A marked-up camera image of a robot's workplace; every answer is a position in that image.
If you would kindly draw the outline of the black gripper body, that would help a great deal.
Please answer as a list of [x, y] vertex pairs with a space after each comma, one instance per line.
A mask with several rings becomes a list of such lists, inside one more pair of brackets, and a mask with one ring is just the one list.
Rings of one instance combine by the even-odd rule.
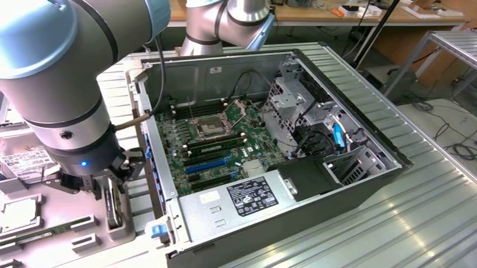
[[63, 172], [72, 176], [95, 175], [106, 169], [118, 168], [126, 161], [115, 133], [107, 130], [103, 136], [88, 146], [75, 150], [59, 150], [47, 147]]

